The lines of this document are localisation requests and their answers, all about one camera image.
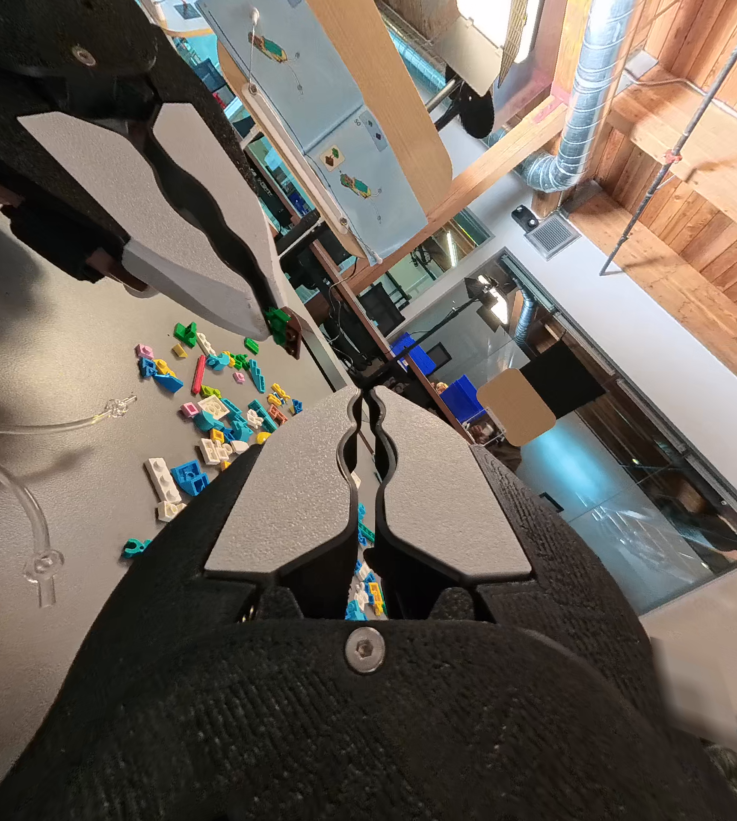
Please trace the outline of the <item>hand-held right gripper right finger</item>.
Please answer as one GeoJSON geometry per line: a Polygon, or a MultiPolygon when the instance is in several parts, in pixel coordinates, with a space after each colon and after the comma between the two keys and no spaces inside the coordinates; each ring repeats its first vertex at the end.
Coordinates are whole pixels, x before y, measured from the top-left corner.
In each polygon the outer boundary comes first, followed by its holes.
{"type": "Polygon", "coordinates": [[[519,533],[466,438],[387,387],[367,399],[383,456],[373,567],[394,616],[426,618],[449,588],[531,580],[519,533]]]}

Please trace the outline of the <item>large silver ventilation duct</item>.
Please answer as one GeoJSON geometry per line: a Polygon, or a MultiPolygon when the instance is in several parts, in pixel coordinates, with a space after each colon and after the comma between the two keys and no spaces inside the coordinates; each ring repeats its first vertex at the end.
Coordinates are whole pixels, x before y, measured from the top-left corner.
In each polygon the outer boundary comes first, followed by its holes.
{"type": "Polygon", "coordinates": [[[591,3],[559,149],[554,155],[538,151],[518,166],[519,176],[532,190],[561,192],[585,178],[625,66],[641,5],[636,1],[591,3]]]}

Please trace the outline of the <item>black ceiling fixture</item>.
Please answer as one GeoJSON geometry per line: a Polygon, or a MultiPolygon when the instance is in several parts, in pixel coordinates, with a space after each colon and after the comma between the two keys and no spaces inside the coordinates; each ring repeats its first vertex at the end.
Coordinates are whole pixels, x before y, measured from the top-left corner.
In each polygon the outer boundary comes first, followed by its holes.
{"type": "Polygon", "coordinates": [[[473,138],[487,138],[494,129],[495,110],[490,90],[479,95],[451,67],[445,68],[446,97],[449,105],[435,122],[437,130],[444,129],[450,122],[459,119],[459,124],[473,138]]]}

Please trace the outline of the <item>wall air vent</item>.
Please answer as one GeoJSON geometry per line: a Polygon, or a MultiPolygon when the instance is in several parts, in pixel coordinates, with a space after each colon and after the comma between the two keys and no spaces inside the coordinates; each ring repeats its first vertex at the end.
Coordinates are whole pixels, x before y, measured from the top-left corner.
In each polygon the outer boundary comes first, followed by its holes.
{"type": "Polygon", "coordinates": [[[581,232],[559,210],[539,221],[536,227],[525,233],[528,244],[545,261],[569,248],[581,236],[581,232]]]}

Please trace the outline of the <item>grey desk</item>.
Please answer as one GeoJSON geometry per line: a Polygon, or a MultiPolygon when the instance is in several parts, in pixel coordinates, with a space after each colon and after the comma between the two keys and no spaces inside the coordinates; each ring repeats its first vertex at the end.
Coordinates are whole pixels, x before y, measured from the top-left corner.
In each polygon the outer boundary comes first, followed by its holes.
{"type": "Polygon", "coordinates": [[[137,299],[118,283],[78,282],[15,240],[0,216],[0,422],[63,423],[137,393],[122,420],[66,434],[0,435],[0,463],[33,491],[65,563],[56,603],[38,604],[24,577],[33,537],[0,484],[0,819],[208,819],[250,774],[264,783],[300,765],[288,786],[333,791],[312,776],[303,739],[251,741],[270,717],[260,691],[299,683],[278,663],[277,684],[246,666],[270,661],[288,628],[234,625],[258,591],[187,577],[195,547],[177,558],[158,543],[157,496],[145,461],[198,456],[198,433],[168,394],[138,374],[135,343],[175,362],[177,320],[193,313],[164,296],[137,299]]]}

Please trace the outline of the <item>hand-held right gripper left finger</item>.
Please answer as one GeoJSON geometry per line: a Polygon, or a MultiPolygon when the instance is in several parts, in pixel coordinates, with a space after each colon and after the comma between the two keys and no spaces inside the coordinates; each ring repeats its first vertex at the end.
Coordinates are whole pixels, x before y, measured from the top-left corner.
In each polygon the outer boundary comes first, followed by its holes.
{"type": "Polygon", "coordinates": [[[304,617],[344,618],[358,557],[361,403],[356,387],[344,387],[271,435],[219,532],[208,576],[283,586],[304,617]]]}

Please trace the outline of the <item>small silver ventilation duct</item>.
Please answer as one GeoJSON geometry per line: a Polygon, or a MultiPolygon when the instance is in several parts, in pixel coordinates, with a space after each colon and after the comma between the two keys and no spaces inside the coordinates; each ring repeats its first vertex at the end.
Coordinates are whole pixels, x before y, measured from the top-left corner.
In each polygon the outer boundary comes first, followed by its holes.
{"type": "Polygon", "coordinates": [[[528,290],[522,287],[518,290],[522,298],[522,303],[511,335],[520,348],[525,348],[527,345],[528,332],[536,313],[536,301],[528,290]]]}

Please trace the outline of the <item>studio light on stand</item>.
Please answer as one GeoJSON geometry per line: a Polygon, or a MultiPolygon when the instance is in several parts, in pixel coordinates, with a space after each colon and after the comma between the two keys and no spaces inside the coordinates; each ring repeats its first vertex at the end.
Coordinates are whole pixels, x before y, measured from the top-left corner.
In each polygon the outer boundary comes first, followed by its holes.
{"type": "Polygon", "coordinates": [[[479,303],[479,309],[482,311],[482,316],[488,324],[489,328],[497,331],[498,328],[504,326],[504,320],[509,318],[507,310],[507,302],[505,297],[500,293],[497,287],[497,282],[490,280],[486,276],[466,277],[464,278],[465,290],[468,296],[466,302],[460,306],[451,308],[449,313],[427,331],[415,332],[418,336],[413,337],[413,341],[397,352],[393,352],[392,358],[388,360],[383,366],[379,368],[373,375],[366,377],[363,380],[363,387],[373,387],[383,383],[388,377],[394,375],[399,369],[400,362],[407,360],[414,348],[425,343],[426,339],[433,336],[436,332],[441,330],[445,325],[451,322],[455,317],[459,316],[467,308],[479,303]]]}

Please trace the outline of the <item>stack of blue bins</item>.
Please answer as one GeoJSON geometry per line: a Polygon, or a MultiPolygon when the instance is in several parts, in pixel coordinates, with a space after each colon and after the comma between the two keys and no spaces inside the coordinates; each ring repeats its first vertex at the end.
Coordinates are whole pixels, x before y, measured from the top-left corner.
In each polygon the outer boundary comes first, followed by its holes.
{"type": "Polygon", "coordinates": [[[419,370],[426,376],[432,374],[437,365],[435,361],[427,354],[420,345],[414,344],[415,340],[410,334],[401,334],[392,344],[391,350],[394,355],[402,354],[403,351],[410,348],[408,356],[416,364],[419,370]]]}
{"type": "Polygon", "coordinates": [[[449,384],[440,396],[460,424],[469,423],[485,412],[477,400],[477,389],[467,375],[461,375],[449,384]]]}

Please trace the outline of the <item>white overhead softbox light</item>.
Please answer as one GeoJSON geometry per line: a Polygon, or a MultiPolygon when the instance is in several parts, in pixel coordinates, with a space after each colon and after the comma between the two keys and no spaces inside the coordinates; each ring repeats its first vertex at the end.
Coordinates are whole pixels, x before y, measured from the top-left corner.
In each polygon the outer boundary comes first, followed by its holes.
{"type": "Polygon", "coordinates": [[[436,42],[448,67],[483,97],[533,50],[543,1],[457,1],[459,17],[436,42]]]}

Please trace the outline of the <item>hanging metal rod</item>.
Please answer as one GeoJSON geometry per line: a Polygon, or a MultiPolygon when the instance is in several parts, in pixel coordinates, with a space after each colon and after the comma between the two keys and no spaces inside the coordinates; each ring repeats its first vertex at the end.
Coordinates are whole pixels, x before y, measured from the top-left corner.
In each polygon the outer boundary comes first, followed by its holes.
{"type": "Polygon", "coordinates": [[[625,226],[624,230],[620,234],[619,239],[616,241],[616,244],[613,250],[607,256],[606,261],[603,263],[598,275],[600,277],[610,275],[612,273],[619,272],[619,269],[614,271],[610,271],[610,267],[613,265],[614,260],[619,253],[622,245],[628,241],[630,238],[630,234],[633,231],[636,224],[641,219],[644,211],[649,206],[651,200],[653,199],[654,195],[663,187],[664,181],[671,170],[671,167],[676,163],[680,162],[682,159],[682,149],[688,139],[691,137],[694,129],[697,127],[699,122],[701,121],[703,115],[705,114],[706,110],[714,103],[716,94],[723,86],[724,82],[726,81],[727,77],[733,71],[735,64],[737,63],[737,43],[731,51],[730,56],[725,61],[724,66],[718,72],[715,79],[712,82],[712,85],[709,86],[708,90],[705,91],[702,95],[701,102],[699,106],[694,111],[692,117],[688,121],[687,125],[683,128],[680,137],[675,141],[675,144],[668,149],[665,154],[663,155],[662,159],[663,162],[661,164],[661,168],[657,175],[654,177],[653,181],[650,184],[645,196],[642,198],[641,202],[639,203],[638,208],[633,213],[633,216],[630,218],[629,222],[625,226]]]}

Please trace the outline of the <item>person's left hand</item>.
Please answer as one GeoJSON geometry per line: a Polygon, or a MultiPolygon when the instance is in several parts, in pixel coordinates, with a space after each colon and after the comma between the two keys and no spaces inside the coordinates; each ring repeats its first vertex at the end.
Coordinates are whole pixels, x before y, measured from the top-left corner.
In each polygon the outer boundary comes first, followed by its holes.
{"type": "Polygon", "coordinates": [[[102,276],[124,286],[127,293],[138,298],[148,298],[155,294],[148,284],[127,272],[122,264],[102,248],[96,249],[86,259],[86,266],[102,276]]]}

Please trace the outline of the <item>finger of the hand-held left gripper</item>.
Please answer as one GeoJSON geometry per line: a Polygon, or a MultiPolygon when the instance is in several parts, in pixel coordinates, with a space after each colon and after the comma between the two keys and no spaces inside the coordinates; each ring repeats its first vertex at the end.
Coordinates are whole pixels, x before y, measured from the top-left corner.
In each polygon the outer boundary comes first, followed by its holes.
{"type": "Polygon", "coordinates": [[[164,193],[192,218],[261,310],[287,305],[281,271],[257,194],[190,103],[163,103],[151,127],[149,161],[164,193]]]}
{"type": "Polygon", "coordinates": [[[157,113],[147,122],[87,121],[64,112],[18,120],[127,234],[127,272],[205,320],[265,341],[271,330],[256,297],[162,189],[162,174],[149,161],[157,113]]]}

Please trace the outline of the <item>brown and green brick assembly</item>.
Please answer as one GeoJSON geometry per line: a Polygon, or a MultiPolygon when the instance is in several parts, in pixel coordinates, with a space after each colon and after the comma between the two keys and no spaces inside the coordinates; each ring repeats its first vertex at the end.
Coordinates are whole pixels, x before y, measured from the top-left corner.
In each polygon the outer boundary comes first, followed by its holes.
{"type": "Polygon", "coordinates": [[[302,347],[302,326],[297,317],[283,307],[267,309],[265,318],[275,343],[295,360],[299,360],[302,347]]]}

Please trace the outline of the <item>clear plastic tube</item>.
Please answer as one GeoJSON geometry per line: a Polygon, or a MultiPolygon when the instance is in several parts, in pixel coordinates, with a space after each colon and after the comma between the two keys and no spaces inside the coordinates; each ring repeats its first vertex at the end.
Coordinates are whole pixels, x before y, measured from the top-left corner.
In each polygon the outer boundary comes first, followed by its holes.
{"type": "Polygon", "coordinates": [[[32,491],[1,464],[0,484],[17,499],[32,528],[33,554],[24,566],[24,577],[36,585],[39,606],[51,607],[56,603],[55,576],[63,567],[65,558],[51,544],[45,513],[32,491]]]}
{"type": "Polygon", "coordinates": [[[14,425],[0,422],[0,435],[43,436],[71,433],[80,429],[93,427],[108,419],[123,418],[126,416],[130,406],[136,401],[137,396],[135,394],[131,394],[119,400],[111,399],[107,401],[104,409],[96,415],[63,423],[14,425]]]}

